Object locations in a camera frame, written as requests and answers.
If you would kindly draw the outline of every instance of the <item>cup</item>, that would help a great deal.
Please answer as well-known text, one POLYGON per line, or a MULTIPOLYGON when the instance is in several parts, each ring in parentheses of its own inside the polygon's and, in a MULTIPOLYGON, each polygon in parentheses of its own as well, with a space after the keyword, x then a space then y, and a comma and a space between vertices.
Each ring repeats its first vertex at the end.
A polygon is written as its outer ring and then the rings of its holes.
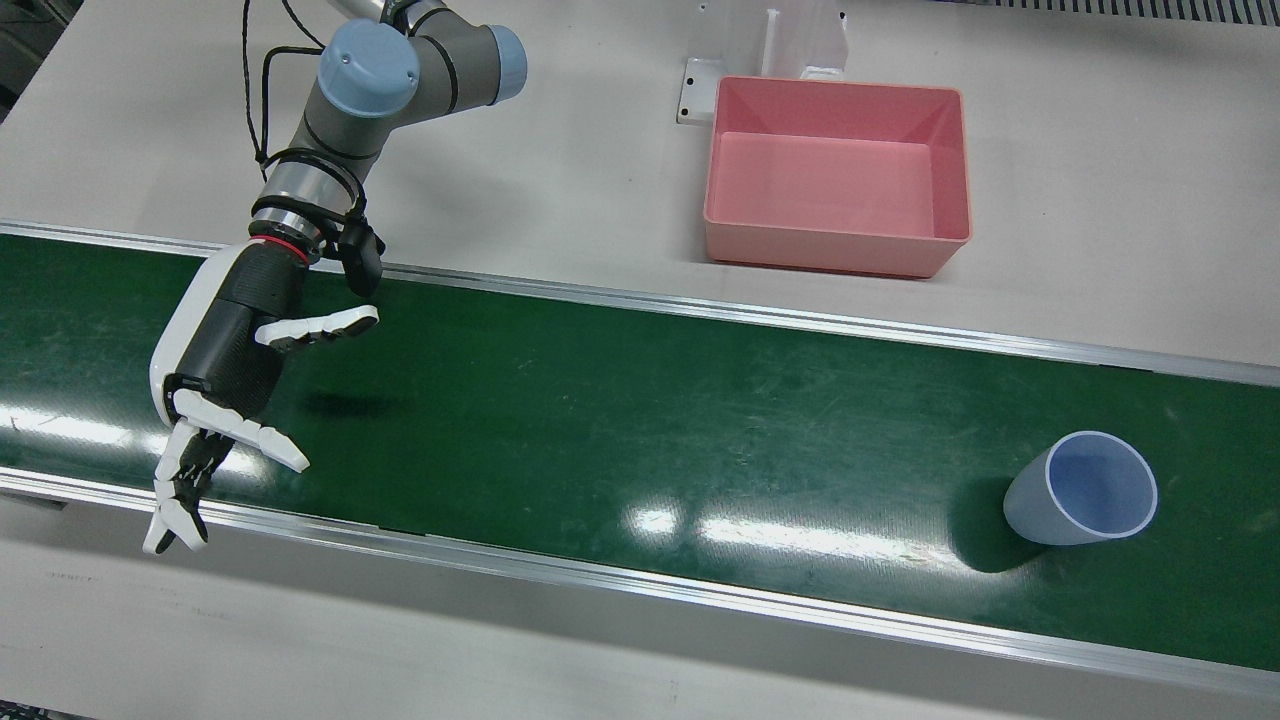
POLYGON ((1023 469, 1005 493, 1005 519, 1043 544, 1084 544, 1137 534, 1156 515, 1156 477, 1125 441, 1071 433, 1023 469))

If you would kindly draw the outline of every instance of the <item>table surface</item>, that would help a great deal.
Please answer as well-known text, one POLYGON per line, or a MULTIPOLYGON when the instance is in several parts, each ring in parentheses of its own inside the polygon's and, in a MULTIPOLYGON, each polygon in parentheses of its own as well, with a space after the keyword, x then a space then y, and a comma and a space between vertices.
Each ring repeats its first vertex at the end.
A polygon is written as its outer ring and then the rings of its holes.
MULTIPOLYGON (((850 79, 965 99, 974 236, 911 282, 705 258, 709 129, 673 122, 696 4, 454 5, 515 28, 531 76, 394 133, 369 182, 393 261, 1280 365, 1274 28, 846 4, 850 79)), ((242 238, 260 179, 238 9, 87 4, 0 126, 0 217, 242 238)), ((300 12, 320 35, 340 19, 300 12)), ((300 40, 255 5, 255 58, 300 40)), ((279 142, 314 64, 275 65, 279 142)))
MULTIPOLYGON (((196 263, 0 238, 0 466, 150 486, 146 359, 196 263)), ((211 497, 1280 670, 1280 388, 407 281, 378 305, 264 418, 312 468, 237 451, 211 497), (1080 428, 1138 447, 1161 507, 1046 551, 1001 498, 1080 428)))

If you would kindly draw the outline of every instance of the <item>pink plastic box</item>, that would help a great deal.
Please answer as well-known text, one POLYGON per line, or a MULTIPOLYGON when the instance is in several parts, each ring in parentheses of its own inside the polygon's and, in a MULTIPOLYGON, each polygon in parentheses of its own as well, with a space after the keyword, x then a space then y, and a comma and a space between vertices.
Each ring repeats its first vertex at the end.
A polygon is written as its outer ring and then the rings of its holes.
POLYGON ((970 234, 960 94, 726 77, 703 217, 716 260, 932 277, 970 234))

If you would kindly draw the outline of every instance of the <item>white table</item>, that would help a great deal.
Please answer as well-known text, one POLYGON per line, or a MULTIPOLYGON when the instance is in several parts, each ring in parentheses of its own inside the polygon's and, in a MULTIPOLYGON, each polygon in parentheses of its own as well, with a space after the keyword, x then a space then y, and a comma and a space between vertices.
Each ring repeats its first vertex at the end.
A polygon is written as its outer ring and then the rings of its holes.
MULTIPOLYGON (((255 58, 301 40, 259 5, 255 58)), ((673 122, 694 5, 457 3, 521 35, 530 81, 397 131, 369 182, 387 259, 1280 365, 1274 28, 850 4, 851 79, 965 96, 974 237, 915 282, 705 258, 709 129, 673 122)), ((238 3, 88 4, 0 126, 0 217, 242 238, 261 181, 238 27, 238 3)), ((276 65, 279 146, 314 64, 276 65)))

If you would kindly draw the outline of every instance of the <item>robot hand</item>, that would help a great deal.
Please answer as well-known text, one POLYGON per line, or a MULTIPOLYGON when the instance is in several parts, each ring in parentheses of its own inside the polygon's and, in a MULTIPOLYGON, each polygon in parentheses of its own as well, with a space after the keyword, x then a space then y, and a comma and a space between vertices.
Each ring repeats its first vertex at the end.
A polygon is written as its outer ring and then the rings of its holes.
POLYGON ((334 33, 289 146, 264 160, 274 168, 250 240, 200 266, 151 357, 151 397, 173 430, 156 465, 148 552, 174 538, 192 550, 207 542, 200 498, 234 443, 296 471, 308 465, 293 441, 252 418, 285 352, 378 322, 370 305, 292 318, 321 256, 342 261, 356 295, 378 286, 385 246, 365 219, 364 181, 390 132, 494 105, 525 85, 524 46, 502 26, 472 26, 439 0, 335 4, 366 17, 334 33))
POLYGON ((173 430, 156 465, 147 552, 164 552, 175 537, 192 550, 205 544, 200 498, 236 442, 294 471, 307 468, 293 441, 250 418, 266 406, 284 354, 360 334, 378 323, 378 309, 287 319, 306 270, 300 250, 259 236, 206 260, 178 304, 151 359, 152 400, 173 430))

